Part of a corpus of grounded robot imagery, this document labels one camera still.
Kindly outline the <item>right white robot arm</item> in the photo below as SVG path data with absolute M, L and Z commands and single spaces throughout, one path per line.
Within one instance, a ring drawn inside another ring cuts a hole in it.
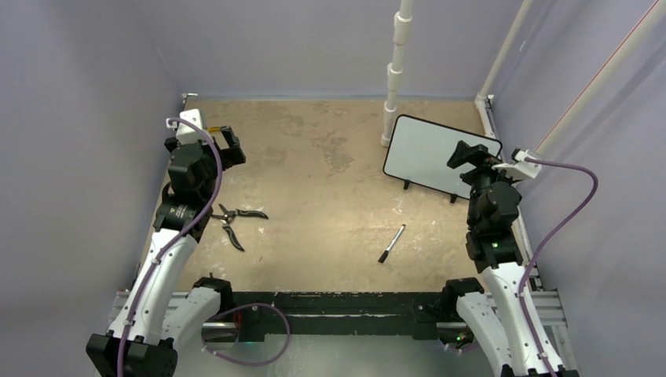
M 481 280 L 446 283 L 443 314 L 462 319 L 496 376 L 577 376 L 548 339 L 529 290 L 525 266 L 511 226 L 521 194 L 517 165 L 504 164 L 484 145 L 459 141 L 447 165 L 466 163 L 461 180 L 470 186 L 466 247 Z

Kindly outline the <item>white whiteboard marker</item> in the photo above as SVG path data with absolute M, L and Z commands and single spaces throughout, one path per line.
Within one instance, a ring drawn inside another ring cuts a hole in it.
M 398 241 L 399 238 L 401 237 L 401 234 L 403 233 L 403 231 L 405 230 L 405 228 L 406 228 L 406 224 L 402 224 L 401 227 L 397 230 L 395 236 L 394 236 L 393 239 L 390 241 L 389 245 L 384 249 L 384 251 L 383 251 L 382 254 L 380 255 L 380 257 L 379 257 L 379 259 L 378 259 L 378 263 L 383 264 L 383 263 L 385 262 L 385 260 L 386 260 L 386 259 L 388 258 L 388 256 L 389 256 L 390 252 L 391 252 L 392 249 L 395 247 L 397 241 Z

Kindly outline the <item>small black-framed whiteboard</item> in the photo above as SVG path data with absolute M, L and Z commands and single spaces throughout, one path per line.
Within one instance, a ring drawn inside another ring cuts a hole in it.
M 484 145 L 495 157 L 503 149 L 502 142 L 495 138 L 411 115 L 399 115 L 394 123 L 382 171 L 403 181 L 404 189 L 419 185 L 448 194 L 454 200 L 469 199 L 470 186 L 459 176 L 474 167 L 469 163 L 455 169 L 447 166 L 459 141 L 471 146 Z

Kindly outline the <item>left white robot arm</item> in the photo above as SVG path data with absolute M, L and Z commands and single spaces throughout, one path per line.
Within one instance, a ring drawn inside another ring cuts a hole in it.
M 103 334 L 92 334 L 86 354 L 101 376 L 172 376 L 178 350 L 203 322 L 230 318 L 234 300 L 229 282 L 200 279 L 194 298 L 166 318 L 175 285 L 213 214 L 224 170 L 245 163 L 239 138 L 220 129 L 227 148 L 215 138 L 165 140 L 170 153 L 169 180 L 160 194 L 148 253 L 130 295 Z

